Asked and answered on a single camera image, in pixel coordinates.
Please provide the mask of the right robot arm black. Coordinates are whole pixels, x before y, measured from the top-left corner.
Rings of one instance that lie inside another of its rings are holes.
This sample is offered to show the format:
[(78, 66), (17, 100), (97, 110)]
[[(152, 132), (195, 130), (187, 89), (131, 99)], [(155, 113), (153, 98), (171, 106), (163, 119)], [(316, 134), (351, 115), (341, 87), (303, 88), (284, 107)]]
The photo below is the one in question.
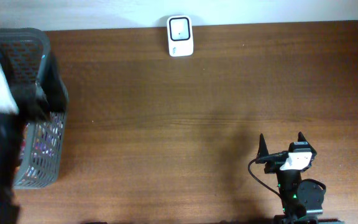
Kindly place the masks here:
[[(248, 164), (249, 174), (262, 186), (276, 194), (282, 203), (283, 213), (273, 218), (274, 223), (341, 223), (338, 219), (320, 219), (323, 214), (326, 185), (314, 179), (302, 179), (301, 174), (312, 166), (317, 155), (314, 147), (303, 133), (290, 143), (288, 150), (269, 153), (264, 135), (259, 137), (256, 158)], [(263, 164), (265, 174), (275, 174), (277, 188), (274, 190), (258, 179), (251, 171), (251, 165)]]

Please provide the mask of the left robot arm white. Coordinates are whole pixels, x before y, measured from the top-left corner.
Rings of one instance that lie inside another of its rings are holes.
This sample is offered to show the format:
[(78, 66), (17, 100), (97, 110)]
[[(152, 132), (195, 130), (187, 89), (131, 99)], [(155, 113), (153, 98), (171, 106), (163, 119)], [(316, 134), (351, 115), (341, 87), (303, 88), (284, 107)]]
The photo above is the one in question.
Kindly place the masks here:
[(52, 113), (65, 112), (67, 104), (54, 55), (47, 57), (40, 78), (23, 83), (0, 50), (0, 223), (18, 220), (20, 206), (14, 203), (13, 185), (25, 126), (50, 121)]

